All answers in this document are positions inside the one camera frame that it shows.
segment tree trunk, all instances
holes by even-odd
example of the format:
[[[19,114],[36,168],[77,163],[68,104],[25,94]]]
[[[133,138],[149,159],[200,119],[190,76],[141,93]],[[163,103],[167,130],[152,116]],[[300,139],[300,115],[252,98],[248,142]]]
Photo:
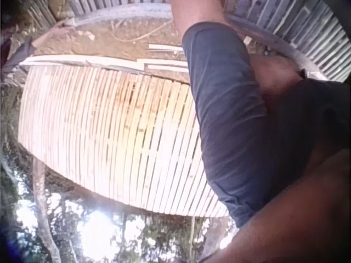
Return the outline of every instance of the tree trunk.
[[[228,227],[228,220],[229,218],[227,216],[224,218],[210,219],[210,226],[206,233],[206,241],[200,260],[210,256],[219,248],[220,242],[225,236],[225,230]]]
[[[45,197],[45,164],[33,158],[33,194],[37,207],[39,236],[48,249],[53,263],[61,263],[60,251],[50,233]]]

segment woven bamboo panel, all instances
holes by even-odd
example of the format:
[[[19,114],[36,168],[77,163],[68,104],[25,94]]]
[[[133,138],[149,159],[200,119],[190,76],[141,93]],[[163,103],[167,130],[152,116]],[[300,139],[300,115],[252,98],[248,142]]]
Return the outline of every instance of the woven bamboo panel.
[[[188,85],[77,66],[32,66],[19,141],[75,183],[159,213],[223,216],[206,182]]]

